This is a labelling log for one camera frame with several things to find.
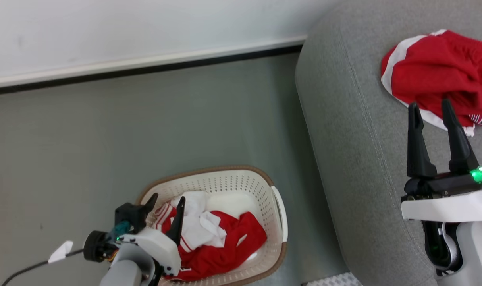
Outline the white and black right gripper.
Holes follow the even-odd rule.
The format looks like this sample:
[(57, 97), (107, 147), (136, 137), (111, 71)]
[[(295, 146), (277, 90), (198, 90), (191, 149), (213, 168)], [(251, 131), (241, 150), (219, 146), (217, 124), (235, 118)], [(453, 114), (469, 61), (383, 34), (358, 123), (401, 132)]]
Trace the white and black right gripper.
[(437, 178), (424, 136), (417, 103), (408, 106), (406, 194), (401, 197), (405, 220), (461, 223), (482, 221), (482, 167), (449, 99), (442, 100), (443, 123), (450, 147), (449, 170)]

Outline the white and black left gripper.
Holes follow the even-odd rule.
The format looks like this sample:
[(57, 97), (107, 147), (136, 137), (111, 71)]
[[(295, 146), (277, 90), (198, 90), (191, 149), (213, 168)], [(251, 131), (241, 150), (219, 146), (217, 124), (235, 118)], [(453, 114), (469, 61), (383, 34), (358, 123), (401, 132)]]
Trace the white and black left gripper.
[(185, 211), (185, 197), (176, 206), (176, 215), (166, 235), (156, 229), (146, 228), (146, 218), (157, 202), (154, 193), (144, 205), (125, 203), (115, 210), (115, 231), (120, 236), (120, 261), (128, 259), (137, 264), (145, 274), (155, 274), (157, 266), (163, 274), (176, 277), (181, 269), (178, 245)]

